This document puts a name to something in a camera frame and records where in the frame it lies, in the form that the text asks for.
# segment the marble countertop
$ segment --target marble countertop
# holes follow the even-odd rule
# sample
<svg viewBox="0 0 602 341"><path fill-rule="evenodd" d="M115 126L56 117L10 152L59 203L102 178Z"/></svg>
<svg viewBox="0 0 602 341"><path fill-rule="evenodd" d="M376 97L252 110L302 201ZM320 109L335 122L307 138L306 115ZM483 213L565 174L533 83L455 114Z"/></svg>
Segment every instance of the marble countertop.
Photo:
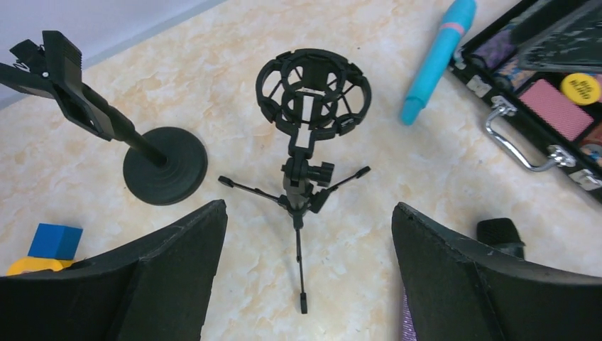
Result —
<svg viewBox="0 0 602 341"><path fill-rule="evenodd" d="M229 224L204 340L393 340L401 278L393 208L407 202L474 237L476 223L511 218L530 261L602 276L602 210L557 169L529 173L483 132L488 108L451 75L417 122L396 118L448 0L229 0L84 72L84 81L137 126L179 126L200 137L209 170L200 189L154 207L130 194L125 144L68 122L56 103L28 97L0 112L0 271L25 256L39 222L84 228L77 258L161 228L213 199ZM478 1L468 37L516 1ZM357 64L373 102L362 125L319 142L312 164L333 183L362 166L302 231L310 313L298 307L295 234L272 202L220 175L281 194L288 138L261 115L254 84L275 56L323 48Z"/></svg>

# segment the purple glitter fabric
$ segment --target purple glitter fabric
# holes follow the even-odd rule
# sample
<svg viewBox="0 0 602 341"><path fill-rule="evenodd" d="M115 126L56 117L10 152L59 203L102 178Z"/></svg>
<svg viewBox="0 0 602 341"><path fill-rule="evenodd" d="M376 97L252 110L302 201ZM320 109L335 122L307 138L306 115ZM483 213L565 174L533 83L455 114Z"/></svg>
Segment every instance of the purple glitter fabric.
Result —
<svg viewBox="0 0 602 341"><path fill-rule="evenodd" d="M414 323L410 314L410 307L407 305L407 296L405 289L403 291L403 317L402 317L402 341L417 341L416 332L414 331Z"/></svg>
<svg viewBox="0 0 602 341"><path fill-rule="evenodd" d="M516 49L510 40L511 31L511 28L506 28L505 30L498 32L492 39L489 39L486 43L479 46L479 48L474 51L473 55L481 57L487 65L487 68L493 70Z"/></svg>

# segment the round weighted base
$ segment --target round weighted base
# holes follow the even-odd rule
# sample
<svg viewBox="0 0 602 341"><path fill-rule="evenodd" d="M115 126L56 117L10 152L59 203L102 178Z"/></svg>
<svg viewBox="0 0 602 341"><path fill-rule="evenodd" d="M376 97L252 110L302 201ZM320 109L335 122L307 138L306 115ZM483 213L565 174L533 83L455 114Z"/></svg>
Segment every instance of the round weighted base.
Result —
<svg viewBox="0 0 602 341"><path fill-rule="evenodd" d="M207 174L207 151L202 142L171 126L142 136L164 153L168 162L157 167L130 148L124 159L124 179L132 194L151 205L171 205L191 196Z"/></svg>

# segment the yellow label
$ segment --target yellow label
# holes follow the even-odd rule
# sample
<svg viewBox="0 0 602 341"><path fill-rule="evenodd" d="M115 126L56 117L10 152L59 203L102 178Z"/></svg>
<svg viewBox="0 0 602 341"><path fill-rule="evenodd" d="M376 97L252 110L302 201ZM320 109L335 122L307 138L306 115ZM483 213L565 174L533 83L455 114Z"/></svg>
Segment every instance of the yellow label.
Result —
<svg viewBox="0 0 602 341"><path fill-rule="evenodd" d="M560 90L578 105L590 105L600 100L602 89L598 80L584 73L566 76L560 84Z"/></svg>

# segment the pen cap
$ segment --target pen cap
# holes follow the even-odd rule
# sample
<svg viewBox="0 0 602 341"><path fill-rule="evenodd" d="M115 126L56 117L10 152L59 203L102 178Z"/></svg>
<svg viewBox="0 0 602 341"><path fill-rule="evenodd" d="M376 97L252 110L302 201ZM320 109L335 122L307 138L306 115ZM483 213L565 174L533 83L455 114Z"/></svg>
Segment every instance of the pen cap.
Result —
<svg viewBox="0 0 602 341"><path fill-rule="evenodd" d="M446 23L456 23L464 29L466 33L472 26L476 13L476 2L474 0L456 0L445 12L442 25Z"/></svg>

